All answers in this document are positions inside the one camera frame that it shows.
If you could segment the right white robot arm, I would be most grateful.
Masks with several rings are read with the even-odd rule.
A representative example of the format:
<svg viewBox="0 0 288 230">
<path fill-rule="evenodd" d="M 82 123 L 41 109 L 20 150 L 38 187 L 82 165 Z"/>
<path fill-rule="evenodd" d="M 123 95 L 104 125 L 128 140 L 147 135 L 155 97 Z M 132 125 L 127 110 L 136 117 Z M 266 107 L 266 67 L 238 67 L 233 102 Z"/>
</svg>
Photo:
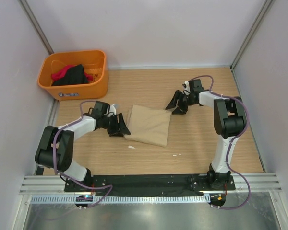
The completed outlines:
<svg viewBox="0 0 288 230">
<path fill-rule="evenodd" d="M 229 97 L 212 91 L 212 76 L 209 89 L 204 89 L 198 76 L 183 83 L 182 91 L 176 90 L 166 110 L 173 115 L 185 115 L 191 105 L 208 106 L 213 109 L 214 130 L 218 135 L 215 157 L 209 165 L 204 182 L 212 190 L 225 189 L 230 183 L 230 164 L 233 151 L 240 136 L 249 126 L 248 112 L 240 97 Z"/>
</svg>

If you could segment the beige t shirt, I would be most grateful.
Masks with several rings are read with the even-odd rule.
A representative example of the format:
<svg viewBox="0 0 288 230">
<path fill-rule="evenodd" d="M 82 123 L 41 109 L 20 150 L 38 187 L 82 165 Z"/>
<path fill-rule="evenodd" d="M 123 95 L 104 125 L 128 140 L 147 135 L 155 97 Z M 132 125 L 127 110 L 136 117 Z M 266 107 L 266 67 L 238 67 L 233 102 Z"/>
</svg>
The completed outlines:
<svg viewBox="0 0 288 230">
<path fill-rule="evenodd" d="M 168 110 L 133 105 L 127 113 L 127 128 L 130 134 L 125 135 L 125 139 L 165 147 L 170 118 L 171 112 Z"/>
</svg>

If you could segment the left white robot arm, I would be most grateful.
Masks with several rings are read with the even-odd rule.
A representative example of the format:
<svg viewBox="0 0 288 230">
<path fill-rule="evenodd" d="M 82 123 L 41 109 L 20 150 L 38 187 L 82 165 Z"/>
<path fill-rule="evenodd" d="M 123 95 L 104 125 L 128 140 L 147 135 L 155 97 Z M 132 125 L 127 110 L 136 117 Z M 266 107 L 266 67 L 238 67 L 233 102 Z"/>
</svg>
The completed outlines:
<svg viewBox="0 0 288 230">
<path fill-rule="evenodd" d="M 105 129 L 110 137 L 131 134 L 116 104 L 93 101 L 94 107 L 85 113 L 82 105 L 88 102 L 80 103 L 78 119 L 62 126 L 45 127 L 35 154 L 38 165 L 53 169 L 55 174 L 74 182 L 83 192 L 93 189 L 93 178 L 88 168 L 73 160 L 74 142 L 98 129 Z"/>
</svg>

